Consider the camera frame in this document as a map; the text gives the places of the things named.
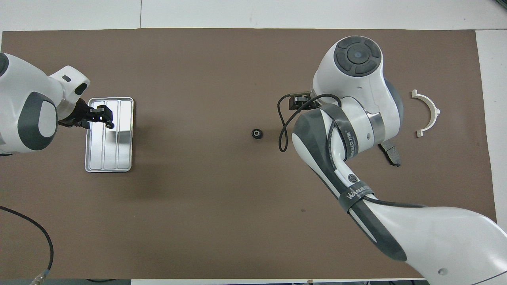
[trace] circular button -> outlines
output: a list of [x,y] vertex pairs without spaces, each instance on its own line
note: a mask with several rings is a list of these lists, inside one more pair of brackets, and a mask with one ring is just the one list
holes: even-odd
[[371,51],[365,45],[353,45],[347,51],[347,58],[355,64],[363,64],[370,58]]

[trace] silver rectangular tray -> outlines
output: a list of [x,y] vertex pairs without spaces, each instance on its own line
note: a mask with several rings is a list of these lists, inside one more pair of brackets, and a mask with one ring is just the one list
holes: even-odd
[[114,128],[90,123],[86,132],[85,170],[88,172],[127,172],[132,167],[132,128],[134,100],[130,97],[92,98],[92,108],[106,105],[113,111]]

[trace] brown mat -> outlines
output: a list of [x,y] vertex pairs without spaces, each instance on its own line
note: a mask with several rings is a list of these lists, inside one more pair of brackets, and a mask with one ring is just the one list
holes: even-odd
[[[4,32],[3,52],[47,74],[84,73],[86,101],[130,96],[136,107],[130,172],[87,173],[85,130],[59,127],[45,150],[0,159],[0,203],[48,230],[52,278],[418,277],[373,246],[292,145],[278,151],[276,102],[308,90],[328,48],[353,34],[382,48],[405,121],[394,139],[400,168],[375,147],[351,169],[380,199],[494,219],[473,31]],[[429,111],[412,89],[442,111],[422,138]],[[41,272],[48,248],[38,229],[4,212],[0,229],[0,278]]]

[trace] cable connector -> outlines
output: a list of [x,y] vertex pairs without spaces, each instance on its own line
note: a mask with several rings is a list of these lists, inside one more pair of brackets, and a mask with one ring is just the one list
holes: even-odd
[[35,279],[30,283],[30,285],[41,285],[46,280],[46,276],[48,276],[49,270],[44,270],[41,274],[37,275]]

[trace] black cable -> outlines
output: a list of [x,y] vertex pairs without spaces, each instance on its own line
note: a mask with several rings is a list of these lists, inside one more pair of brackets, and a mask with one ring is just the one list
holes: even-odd
[[384,205],[384,206],[392,206],[392,207],[401,207],[401,208],[427,208],[428,207],[426,205],[420,205],[420,204],[407,204],[407,203],[382,201],[382,200],[370,198],[368,196],[364,196],[363,199],[368,202],[375,203],[375,204]]
[[[288,146],[288,138],[287,138],[287,126],[289,125],[289,123],[292,121],[292,119],[294,119],[294,117],[299,114],[302,110],[304,110],[306,107],[308,107],[310,104],[312,104],[313,102],[315,102],[317,99],[320,99],[322,97],[330,97],[330,98],[333,98],[334,100],[336,100],[336,102],[338,102],[338,104],[340,103],[340,99],[338,97],[336,97],[335,95],[332,95],[332,94],[322,94],[322,95],[319,95],[319,96],[316,96],[316,97],[313,97],[311,98],[310,100],[306,101],[303,105],[301,105],[301,107],[299,107],[293,114],[292,116],[287,120],[287,122],[284,123],[283,121],[283,117],[281,115],[281,112],[280,112],[280,102],[287,98],[288,96],[290,95],[285,95],[284,97],[282,97],[279,101],[278,101],[278,114],[280,115],[280,119],[282,120],[282,123],[283,123],[283,127],[282,127],[282,130],[280,131],[280,136],[278,137],[278,148],[280,149],[281,152],[285,152],[287,150],[287,146]],[[285,134],[285,146],[282,148],[282,136]]]
[[3,206],[0,206],[0,210],[4,210],[6,212],[15,214],[16,216],[22,217],[23,219],[25,219],[25,220],[29,221],[30,223],[34,224],[36,227],[38,227],[42,231],[42,233],[44,234],[44,236],[48,240],[48,244],[49,244],[49,264],[48,264],[47,270],[50,270],[51,266],[53,266],[53,254],[54,254],[54,251],[53,251],[53,243],[51,242],[51,238],[49,237],[49,234],[46,231],[46,229],[44,229],[44,227],[42,227],[39,223],[37,223],[36,221],[34,221],[32,218],[27,217],[27,216],[23,215],[22,213],[16,212],[14,210],[11,210],[11,209],[3,207]]
[[94,282],[94,283],[104,283],[104,282],[109,282],[109,281],[113,281],[113,280],[117,280],[117,279],[94,280],[94,279],[86,278],[86,280],[88,280],[90,282]]

